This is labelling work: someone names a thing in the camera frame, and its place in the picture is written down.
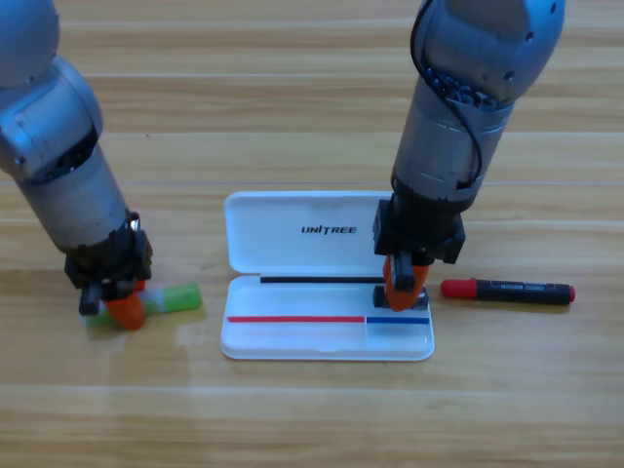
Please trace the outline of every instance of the red marker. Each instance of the red marker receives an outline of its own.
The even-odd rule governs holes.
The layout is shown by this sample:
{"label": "red marker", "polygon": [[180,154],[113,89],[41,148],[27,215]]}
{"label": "red marker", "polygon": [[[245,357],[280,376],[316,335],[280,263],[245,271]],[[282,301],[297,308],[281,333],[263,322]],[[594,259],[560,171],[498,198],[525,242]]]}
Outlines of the red marker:
{"label": "red marker", "polygon": [[459,299],[568,305],[576,298],[576,291],[572,286],[551,283],[516,283],[472,278],[444,280],[440,289],[444,297]]}

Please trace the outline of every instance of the robotic arm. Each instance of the robotic arm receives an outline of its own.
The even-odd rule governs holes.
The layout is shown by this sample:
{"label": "robotic arm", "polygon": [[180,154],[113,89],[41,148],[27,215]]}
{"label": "robotic arm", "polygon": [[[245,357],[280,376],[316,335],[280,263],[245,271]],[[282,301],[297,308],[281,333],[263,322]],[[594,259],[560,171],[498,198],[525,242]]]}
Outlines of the robotic arm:
{"label": "robotic arm", "polygon": [[461,213],[474,203],[514,103],[562,32],[565,0],[425,0],[410,38],[420,77],[381,201],[374,252],[386,255],[395,311],[418,298],[429,265],[455,263]]}
{"label": "robotic arm", "polygon": [[96,314],[101,300],[125,299],[150,278],[152,249],[99,147],[98,100],[56,55],[52,0],[1,4],[0,169],[65,254],[80,313]]}

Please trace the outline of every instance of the unitree logo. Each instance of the unitree logo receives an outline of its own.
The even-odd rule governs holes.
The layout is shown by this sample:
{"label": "unitree logo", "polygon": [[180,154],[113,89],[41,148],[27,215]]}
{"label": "unitree logo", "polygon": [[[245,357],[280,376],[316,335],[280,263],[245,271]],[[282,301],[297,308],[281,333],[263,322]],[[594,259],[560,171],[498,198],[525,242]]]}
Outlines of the unitree logo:
{"label": "unitree logo", "polygon": [[357,227],[335,227],[335,226],[303,226],[301,228],[301,232],[303,234],[323,234],[327,236],[328,234],[357,234]]}

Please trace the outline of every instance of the green marker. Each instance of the green marker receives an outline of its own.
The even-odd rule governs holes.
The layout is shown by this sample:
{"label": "green marker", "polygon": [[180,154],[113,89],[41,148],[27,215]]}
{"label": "green marker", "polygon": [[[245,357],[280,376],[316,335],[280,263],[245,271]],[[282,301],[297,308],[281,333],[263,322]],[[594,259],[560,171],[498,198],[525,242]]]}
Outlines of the green marker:
{"label": "green marker", "polygon": [[[202,295],[196,283],[141,291],[138,297],[143,304],[145,317],[197,309],[202,305]],[[81,316],[80,319],[88,329],[116,325],[103,302],[99,304],[97,315]]]}

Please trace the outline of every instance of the black cable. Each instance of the black cable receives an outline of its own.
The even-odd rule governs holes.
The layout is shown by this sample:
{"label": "black cable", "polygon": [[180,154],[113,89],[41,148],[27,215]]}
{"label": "black cable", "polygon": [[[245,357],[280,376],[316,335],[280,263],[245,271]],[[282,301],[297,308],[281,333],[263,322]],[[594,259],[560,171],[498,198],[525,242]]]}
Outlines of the black cable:
{"label": "black cable", "polygon": [[459,121],[459,123],[466,129],[466,132],[468,132],[468,135],[472,139],[474,151],[475,153],[477,153],[477,170],[475,171],[473,176],[470,177],[467,181],[459,182],[458,184],[458,186],[460,186],[461,188],[469,188],[477,181],[484,167],[484,155],[481,150],[481,144],[477,140],[475,131],[473,130],[470,123],[466,120],[466,117],[464,117],[464,115],[461,113],[461,111],[457,108],[455,104],[453,104],[450,100],[448,100],[443,95],[442,90],[436,87],[432,83],[433,77],[428,76],[424,72],[424,70],[422,69],[422,65],[420,64],[420,60],[418,58],[416,49],[415,49],[416,48],[416,44],[415,44],[416,35],[418,34],[418,28],[420,27],[420,24],[422,23],[422,19],[424,18],[425,14],[427,13],[427,10],[429,10],[429,7],[431,7],[433,2],[434,0],[425,0],[425,2],[422,4],[422,7],[420,8],[420,11],[418,12],[418,15],[416,16],[416,20],[413,24],[413,28],[411,29],[411,36],[409,38],[409,53],[411,54],[411,60],[413,61],[413,64],[416,67],[416,70],[418,70],[418,74],[421,76],[425,84],[429,87],[429,89],[431,89],[431,91],[433,91],[436,94],[436,96],[442,101],[442,103],[448,108],[448,110],[450,110],[452,115],[454,115],[455,118]]}

